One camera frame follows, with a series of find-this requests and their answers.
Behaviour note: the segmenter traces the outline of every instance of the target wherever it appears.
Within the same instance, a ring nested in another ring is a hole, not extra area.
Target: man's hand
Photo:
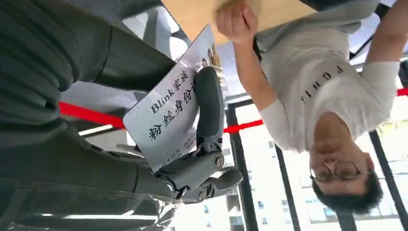
[[[261,111],[277,99],[265,77],[253,45],[258,19],[244,0],[236,0],[217,11],[218,31],[233,42],[238,77]]]
[[[258,18],[244,0],[222,6],[216,14],[218,31],[235,43],[252,44]]]

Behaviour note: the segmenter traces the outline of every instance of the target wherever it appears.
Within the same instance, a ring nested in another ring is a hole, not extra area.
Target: red stanchion rope
[[[399,89],[397,96],[408,96],[408,88]],[[112,125],[114,128],[123,129],[125,125],[121,118],[105,113],[100,113],[80,106],[75,106],[69,103],[59,102],[60,112],[63,115],[72,116],[78,119],[83,119],[101,125]],[[251,128],[264,124],[262,120],[256,120],[250,123],[231,126],[224,129],[224,133],[235,133],[245,128]]]

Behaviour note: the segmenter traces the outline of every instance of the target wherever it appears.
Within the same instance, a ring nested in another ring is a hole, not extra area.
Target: gray fabric
[[[264,30],[256,35],[261,53],[270,51],[286,36],[303,30],[332,27],[346,33],[356,32],[361,20],[369,17],[380,0],[355,0],[344,5],[315,13],[278,27]]]

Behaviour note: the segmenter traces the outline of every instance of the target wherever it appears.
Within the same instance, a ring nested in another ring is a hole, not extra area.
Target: white t-shirt
[[[334,28],[299,31],[263,56],[278,100],[260,114],[282,149],[309,150],[325,112],[336,113],[354,140],[389,117],[399,63],[366,64],[360,75],[348,63],[347,36]]]

